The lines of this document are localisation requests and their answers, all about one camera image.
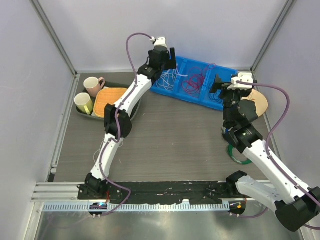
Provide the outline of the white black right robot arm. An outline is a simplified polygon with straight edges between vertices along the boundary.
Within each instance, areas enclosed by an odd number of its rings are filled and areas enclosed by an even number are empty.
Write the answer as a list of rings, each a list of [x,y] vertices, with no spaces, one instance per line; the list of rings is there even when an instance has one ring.
[[[226,179],[225,190],[233,198],[253,198],[273,211],[287,230],[296,232],[320,214],[320,188],[299,179],[271,150],[270,137],[264,139],[253,126],[258,114],[255,102],[248,96],[255,86],[258,83],[250,72],[239,72],[228,82],[217,74],[210,93],[220,91],[223,100],[223,138],[251,160],[273,186],[237,171]]]

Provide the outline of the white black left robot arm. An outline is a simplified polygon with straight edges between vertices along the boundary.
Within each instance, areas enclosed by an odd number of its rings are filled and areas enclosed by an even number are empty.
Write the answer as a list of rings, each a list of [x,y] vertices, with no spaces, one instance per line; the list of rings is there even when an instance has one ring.
[[[84,183],[78,185],[79,200],[100,200],[106,196],[111,183],[109,174],[112,162],[120,144],[132,130],[130,116],[134,107],[161,77],[163,71],[176,67],[175,48],[155,46],[148,51],[147,62],[138,69],[133,83],[124,95],[113,105],[106,105],[104,142],[94,167],[85,177]]]

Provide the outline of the beige decorated ceramic plate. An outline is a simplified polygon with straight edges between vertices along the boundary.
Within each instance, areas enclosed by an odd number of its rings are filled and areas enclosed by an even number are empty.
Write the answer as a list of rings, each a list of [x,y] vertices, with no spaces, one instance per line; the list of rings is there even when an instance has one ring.
[[[248,97],[245,97],[246,100],[252,101],[256,107],[256,114],[258,117],[261,117],[268,109],[268,100],[267,98],[259,91],[253,89]]]

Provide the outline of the blue three-compartment plastic bin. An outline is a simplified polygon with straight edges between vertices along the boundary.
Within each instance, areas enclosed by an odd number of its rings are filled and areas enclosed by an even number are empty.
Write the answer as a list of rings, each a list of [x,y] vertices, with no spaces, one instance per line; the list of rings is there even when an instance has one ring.
[[[236,69],[201,62],[181,56],[176,57],[177,68],[164,71],[151,91],[163,96],[201,105],[214,110],[223,110],[220,90],[210,93],[216,74],[222,81],[230,82]]]

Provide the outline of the dark green plastic tray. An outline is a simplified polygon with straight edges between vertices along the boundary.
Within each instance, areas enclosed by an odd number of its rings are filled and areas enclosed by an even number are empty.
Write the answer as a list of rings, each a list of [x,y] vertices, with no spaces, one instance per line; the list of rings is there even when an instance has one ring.
[[[105,82],[105,84],[104,84],[103,89],[104,89],[104,88],[127,88],[127,89],[128,89],[128,88],[129,88],[129,85],[128,85],[128,84],[121,84],[121,83],[114,83],[114,82],[109,82],[109,81],[107,81],[107,82]],[[94,107],[96,98],[91,97],[91,100],[92,100],[92,102],[93,102],[93,107]],[[80,112],[80,110],[79,110],[77,107],[76,107],[76,111],[77,111],[80,115],[85,116],[85,117],[87,117],[87,118],[89,118],[89,119],[101,120],[101,121],[104,120],[104,118],[100,118],[100,117],[95,116],[95,114],[94,114],[94,109],[93,109],[93,112],[92,112],[91,115],[87,115],[87,114],[84,114],[84,113]]]

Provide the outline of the orange woven mat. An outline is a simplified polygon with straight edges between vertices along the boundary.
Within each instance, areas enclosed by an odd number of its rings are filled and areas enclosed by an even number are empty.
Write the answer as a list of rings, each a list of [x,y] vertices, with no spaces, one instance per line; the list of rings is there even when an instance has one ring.
[[[124,87],[105,87],[96,96],[93,113],[98,118],[104,118],[107,104],[113,105],[127,91]]]

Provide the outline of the pink ceramic mug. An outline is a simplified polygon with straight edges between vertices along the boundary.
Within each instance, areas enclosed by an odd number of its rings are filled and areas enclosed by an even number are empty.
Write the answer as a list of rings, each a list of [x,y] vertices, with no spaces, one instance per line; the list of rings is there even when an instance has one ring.
[[[96,98],[105,86],[105,79],[103,77],[88,77],[84,80],[83,86],[91,97]]]

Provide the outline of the yellow green ceramic mug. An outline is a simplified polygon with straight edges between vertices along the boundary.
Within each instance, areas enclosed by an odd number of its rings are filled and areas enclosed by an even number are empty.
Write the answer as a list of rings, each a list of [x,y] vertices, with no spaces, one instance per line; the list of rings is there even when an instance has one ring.
[[[81,113],[91,115],[94,103],[91,96],[86,92],[81,92],[74,97],[74,103]]]

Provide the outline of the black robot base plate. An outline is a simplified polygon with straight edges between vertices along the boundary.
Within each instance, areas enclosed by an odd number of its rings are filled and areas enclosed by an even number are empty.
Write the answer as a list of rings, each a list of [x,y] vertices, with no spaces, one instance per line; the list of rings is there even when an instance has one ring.
[[[107,181],[79,184],[79,200],[110,200],[120,204],[131,190],[129,205],[173,205],[189,200],[192,205],[220,204],[223,199],[243,199],[246,196],[220,181],[123,181],[115,186]]]

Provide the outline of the aluminium frame post left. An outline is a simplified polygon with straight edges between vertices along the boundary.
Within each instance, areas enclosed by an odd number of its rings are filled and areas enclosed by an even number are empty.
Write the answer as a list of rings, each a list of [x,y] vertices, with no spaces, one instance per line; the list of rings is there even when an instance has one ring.
[[[40,21],[42,22],[44,28],[46,29],[47,33],[49,34],[51,40],[53,41],[53,44],[55,45],[56,49],[58,50],[59,54],[61,55],[63,61],[66,63],[68,69],[70,70],[72,76],[77,76],[77,71],[72,64],[67,52],[65,51],[58,35],[56,34],[56,31],[54,30],[47,14],[45,13],[43,7],[41,6],[41,3],[39,0],[30,0],[29,1],[34,8],[35,12],[37,13]]]

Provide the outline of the aluminium frame post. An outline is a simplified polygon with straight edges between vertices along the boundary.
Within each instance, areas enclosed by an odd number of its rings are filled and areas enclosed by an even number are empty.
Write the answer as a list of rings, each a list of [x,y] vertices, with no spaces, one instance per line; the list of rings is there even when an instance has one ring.
[[[42,22],[44,28],[46,29],[47,33],[49,34],[51,40],[53,41],[53,44],[55,45],[56,49],[58,50],[59,54],[61,55],[63,61],[66,63],[68,69],[70,70],[72,76],[77,76],[77,71],[72,64],[67,52],[65,51],[58,35],[56,34],[56,31],[54,30],[47,14],[45,13],[43,7],[41,6],[41,3],[39,0],[30,0],[29,1],[34,8],[35,12],[37,13],[40,21]]]
[[[290,11],[292,10],[292,8],[294,7],[296,2],[297,2],[296,0],[286,0],[285,1],[283,8],[281,9],[278,17],[276,18],[275,23],[273,24],[269,34],[267,35],[267,38],[265,39],[257,57],[255,58],[252,66],[250,68],[250,71],[252,73],[254,73],[257,70],[261,60],[263,59],[264,55],[266,54],[267,50],[269,49],[274,38],[276,37],[276,35],[280,31],[283,23],[285,22],[287,16],[289,15]]]

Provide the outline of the aluminium frame post right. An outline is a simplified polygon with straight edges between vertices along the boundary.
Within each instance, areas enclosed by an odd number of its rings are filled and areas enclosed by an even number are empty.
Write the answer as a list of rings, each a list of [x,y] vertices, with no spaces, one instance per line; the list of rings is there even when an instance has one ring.
[[[290,11],[292,10],[292,8],[294,7],[296,2],[297,2],[296,0],[286,0],[285,1],[283,8],[281,9],[278,17],[276,18],[275,23],[273,24],[269,34],[267,35],[267,38],[265,39],[257,57],[255,58],[252,66],[250,68],[250,71],[252,73],[254,73],[257,70],[261,60],[263,59],[264,55],[266,54],[267,50],[269,49],[274,38],[276,37],[276,35],[280,31],[283,23],[285,22],[287,16],[289,15]]]

